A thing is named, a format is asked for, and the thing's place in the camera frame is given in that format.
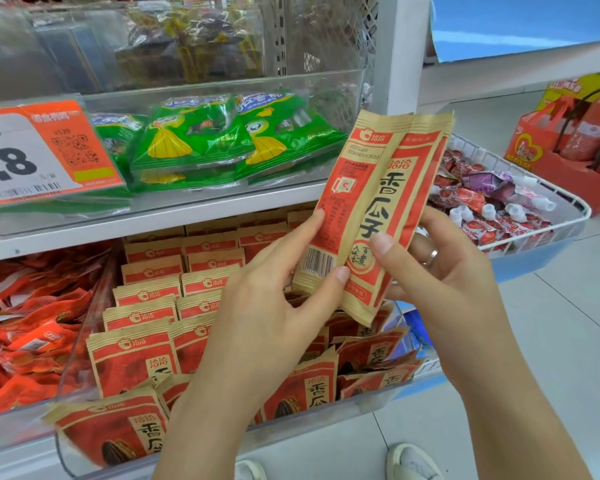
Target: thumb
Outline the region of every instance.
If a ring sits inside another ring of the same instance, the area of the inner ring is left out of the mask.
[[[375,234],[370,245],[380,265],[400,284],[408,302],[423,309],[440,296],[442,283],[390,235]]]
[[[338,266],[320,283],[318,290],[295,309],[294,333],[307,344],[339,306],[350,273],[348,267]]]

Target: fingernail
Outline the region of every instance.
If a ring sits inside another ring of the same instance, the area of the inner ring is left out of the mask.
[[[348,281],[350,274],[351,270],[346,266],[338,266],[336,268],[336,278],[339,279],[343,285]]]
[[[383,256],[393,247],[395,239],[389,234],[378,232],[371,238],[370,243],[371,249],[373,249],[378,256]]]

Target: white shoe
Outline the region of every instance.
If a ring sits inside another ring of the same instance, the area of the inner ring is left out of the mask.
[[[386,456],[387,480],[444,480],[442,472],[423,450],[402,443]]]
[[[235,480],[267,480],[264,468],[251,460],[235,462]]]

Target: orange price label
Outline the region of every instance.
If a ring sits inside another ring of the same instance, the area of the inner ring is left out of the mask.
[[[0,206],[124,183],[77,101],[0,108]]]

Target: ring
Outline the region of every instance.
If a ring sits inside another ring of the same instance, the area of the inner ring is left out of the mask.
[[[424,267],[430,267],[433,264],[433,259],[436,258],[436,256],[438,255],[438,250],[434,249],[431,254],[429,255],[429,258],[427,259],[426,262],[422,263],[422,265]]]

